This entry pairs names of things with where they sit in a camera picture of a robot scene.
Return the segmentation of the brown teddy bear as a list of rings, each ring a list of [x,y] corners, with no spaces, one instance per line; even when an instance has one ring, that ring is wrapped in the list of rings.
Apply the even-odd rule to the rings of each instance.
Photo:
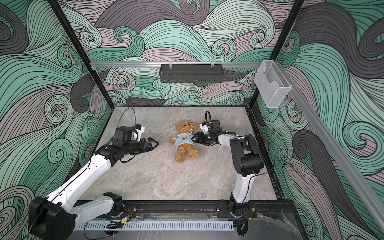
[[[182,163],[186,157],[196,160],[200,157],[200,152],[192,140],[193,132],[197,129],[197,125],[189,121],[182,121],[177,125],[178,134],[170,141],[171,145],[176,147],[176,161]]]

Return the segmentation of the light blue fleece hoodie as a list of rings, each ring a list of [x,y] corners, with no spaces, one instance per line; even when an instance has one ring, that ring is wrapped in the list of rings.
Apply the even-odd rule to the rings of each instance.
[[[192,140],[191,133],[178,134],[173,138],[173,140],[175,141],[174,145],[176,148],[184,144],[195,146],[195,143]]]

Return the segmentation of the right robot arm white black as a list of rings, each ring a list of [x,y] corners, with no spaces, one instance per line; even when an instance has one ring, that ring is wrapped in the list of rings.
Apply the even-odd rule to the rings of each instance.
[[[253,134],[240,136],[235,132],[224,131],[220,121],[202,122],[200,133],[193,141],[204,146],[219,144],[231,150],[233,166],[237,172],[235,188],[231,193],[230,206],[234,212],[251,200],[251,189],[256,176],[265,166],[258,142]]]

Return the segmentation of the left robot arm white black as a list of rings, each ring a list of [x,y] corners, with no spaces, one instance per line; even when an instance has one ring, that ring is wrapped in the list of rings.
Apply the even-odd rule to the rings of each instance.
[[[76,228],[98,216],[119,217],[124,212],[123,200],[111,192],[77,207],[75,203],[103,173],[122,162],[124,156],[134,158],[159,146],[152,138],[142,138],[144,131],[141,125],[116,128],[111,140],[95,151],[69,180],[45,198],[36,197],[29,205],[29,234],[43,240],[66,240]]]

